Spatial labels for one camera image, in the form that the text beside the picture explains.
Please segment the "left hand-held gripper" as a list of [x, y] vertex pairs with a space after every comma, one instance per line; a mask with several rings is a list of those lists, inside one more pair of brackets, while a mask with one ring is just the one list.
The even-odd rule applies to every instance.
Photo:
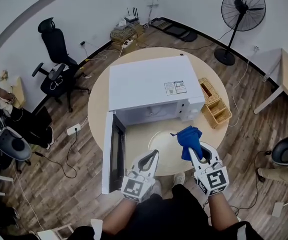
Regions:
[[159, 151], [148, 150], [137, 156], [123, 177], [121, 193], [124, 198], [141, 203], [151, 196], [155, 184], [155, 176], [159, 161]]

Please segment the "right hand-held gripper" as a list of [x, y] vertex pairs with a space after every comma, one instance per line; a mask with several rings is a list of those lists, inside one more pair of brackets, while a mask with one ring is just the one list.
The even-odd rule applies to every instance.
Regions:
[[213, 196], [224, 191], [229, 185], [227, 168], [223, 166], [222, 160], [219, 160], [217, 150], [205, 143], [200, 142], [202, 158], [192, 148], [188, 148], [192, 165], [195, 172], [197, 185], [207, 196]]

